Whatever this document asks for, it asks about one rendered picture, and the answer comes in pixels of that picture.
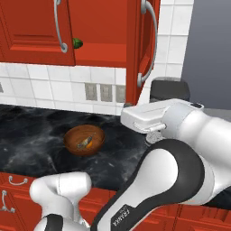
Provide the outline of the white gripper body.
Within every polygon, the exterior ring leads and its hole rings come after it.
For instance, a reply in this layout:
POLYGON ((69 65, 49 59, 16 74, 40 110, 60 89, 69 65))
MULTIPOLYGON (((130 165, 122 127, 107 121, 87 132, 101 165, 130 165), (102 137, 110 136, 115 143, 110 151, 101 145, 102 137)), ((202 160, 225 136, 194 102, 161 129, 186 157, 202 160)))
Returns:
POLYGON ((139 106, 125 107, 120 122, 140 134, 148 134, 166 128, 162 121, 165 112, 174 104, 173 100, 163 100, 139 106))

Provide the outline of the yellow grey banana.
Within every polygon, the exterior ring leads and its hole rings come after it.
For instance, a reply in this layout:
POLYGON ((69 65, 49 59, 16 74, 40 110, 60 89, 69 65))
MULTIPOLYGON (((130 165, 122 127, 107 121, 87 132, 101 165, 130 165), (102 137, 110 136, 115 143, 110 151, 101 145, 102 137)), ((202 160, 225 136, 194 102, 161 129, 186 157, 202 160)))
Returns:
POLYGON ((95 134, 92 134, 88 136, 86 139, 84 139, 82 142, 77 144, 78 149, 86 149, 86 146, 93 140, 95 134))

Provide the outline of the brown wooden bowl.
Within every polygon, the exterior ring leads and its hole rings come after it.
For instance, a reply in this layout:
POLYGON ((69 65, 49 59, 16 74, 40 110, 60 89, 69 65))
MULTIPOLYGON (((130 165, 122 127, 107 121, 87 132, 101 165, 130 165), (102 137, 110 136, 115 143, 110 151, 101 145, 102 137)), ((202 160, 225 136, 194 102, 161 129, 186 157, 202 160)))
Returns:
POLYGON ((104 131, 95 125, 78 125, 68 130, 63 138, 63 142, 68 151, 78 156, 95 154, 103 146, 104 141, 104 131), (78 149, 77 144, 92 134, 95 134, 92 140, 93 145, 88 149, 78 149))

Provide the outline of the red base cabinet run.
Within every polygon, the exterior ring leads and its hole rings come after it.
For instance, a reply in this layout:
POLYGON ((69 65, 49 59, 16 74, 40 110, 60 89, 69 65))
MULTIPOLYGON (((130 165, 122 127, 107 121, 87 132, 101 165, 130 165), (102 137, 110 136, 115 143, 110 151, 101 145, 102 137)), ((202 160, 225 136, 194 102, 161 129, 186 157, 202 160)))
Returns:
MULTIPOLYGON (((91 225, 115 194, 114 190, 92 188, 79 202, 83 218, 91 225)), ((164 206, 154 210, 134 231, 231 231, 231 211, 180 204, 164 206)))

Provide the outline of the red base cabinet door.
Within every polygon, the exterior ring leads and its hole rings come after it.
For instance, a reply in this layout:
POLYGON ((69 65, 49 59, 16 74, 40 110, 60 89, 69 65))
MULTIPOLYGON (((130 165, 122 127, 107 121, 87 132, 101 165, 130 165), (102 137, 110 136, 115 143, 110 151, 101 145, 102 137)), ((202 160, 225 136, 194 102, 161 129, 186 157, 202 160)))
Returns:
MULTIPOLYGON (((2 189, 0 189, 0 209, 2 189)), ((29 194, 7 191, 5 204, 15 208, 15 213, 0 211, 0 231, 33 231, 41 219, 42 208, 34 203, 29 194)))

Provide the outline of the grey speckled round object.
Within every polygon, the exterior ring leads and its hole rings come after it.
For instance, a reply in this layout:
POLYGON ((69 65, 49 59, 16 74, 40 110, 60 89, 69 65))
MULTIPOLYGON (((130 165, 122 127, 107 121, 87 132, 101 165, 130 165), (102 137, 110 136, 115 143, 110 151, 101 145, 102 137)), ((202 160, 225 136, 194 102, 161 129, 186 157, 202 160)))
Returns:
POLYGON ((162 140, 162 134, 160 132, 151 132, 146 135, 146 142, 151 145, 162 140))

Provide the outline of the dark grey box appliance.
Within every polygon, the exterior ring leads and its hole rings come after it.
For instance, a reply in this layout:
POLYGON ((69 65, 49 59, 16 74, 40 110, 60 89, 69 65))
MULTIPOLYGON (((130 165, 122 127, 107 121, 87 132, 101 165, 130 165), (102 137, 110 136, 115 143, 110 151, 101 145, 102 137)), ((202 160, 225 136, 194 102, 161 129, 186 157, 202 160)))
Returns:
POLYGON ((151 102, 172 98, 189 101, 189 85, 186 81, 176 78, 157 78, 152 81, 150 90, 151 102))

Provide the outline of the green round vegetable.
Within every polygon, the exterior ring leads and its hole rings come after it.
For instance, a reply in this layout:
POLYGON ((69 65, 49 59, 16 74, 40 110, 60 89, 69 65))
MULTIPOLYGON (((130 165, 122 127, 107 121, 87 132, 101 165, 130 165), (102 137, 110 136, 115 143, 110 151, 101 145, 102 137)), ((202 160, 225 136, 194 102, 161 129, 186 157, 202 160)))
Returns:
POLYGON ((80 48, 80 47, 82 47, 83 46, 83 41, 82 40, 80 40, 80 39, 78 39, 78 38, 74 38, 73 39, 73 47, 75 48, 75 49, 78 49, 78 48, 80 48))

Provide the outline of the red drawer front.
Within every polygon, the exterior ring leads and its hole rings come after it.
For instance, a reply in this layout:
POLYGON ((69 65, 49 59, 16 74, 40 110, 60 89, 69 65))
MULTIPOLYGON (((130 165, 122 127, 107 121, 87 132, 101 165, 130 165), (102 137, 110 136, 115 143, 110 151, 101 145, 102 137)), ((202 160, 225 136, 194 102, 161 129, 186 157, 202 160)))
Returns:
POLYGON ((28 195, 34 177, 0 172, 0 189, 28 195))

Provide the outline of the grey wall outlet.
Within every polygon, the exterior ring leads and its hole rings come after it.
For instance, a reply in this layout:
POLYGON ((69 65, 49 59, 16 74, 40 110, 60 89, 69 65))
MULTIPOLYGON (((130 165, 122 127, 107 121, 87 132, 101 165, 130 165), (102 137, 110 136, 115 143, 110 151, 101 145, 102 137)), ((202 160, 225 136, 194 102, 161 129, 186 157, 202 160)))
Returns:
POLYGON ((97 85, 93 83, 85 84, 86 100, 97 101, 97 85))

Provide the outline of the red wall cabinet body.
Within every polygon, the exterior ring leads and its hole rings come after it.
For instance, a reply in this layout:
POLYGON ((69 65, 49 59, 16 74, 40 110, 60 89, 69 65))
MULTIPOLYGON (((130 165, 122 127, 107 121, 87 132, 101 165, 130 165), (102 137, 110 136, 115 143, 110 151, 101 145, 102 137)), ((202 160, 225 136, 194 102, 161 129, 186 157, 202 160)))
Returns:
POLYGON ((74 50, 81 66, 126 66, 127 0, 69 0, 74 50))

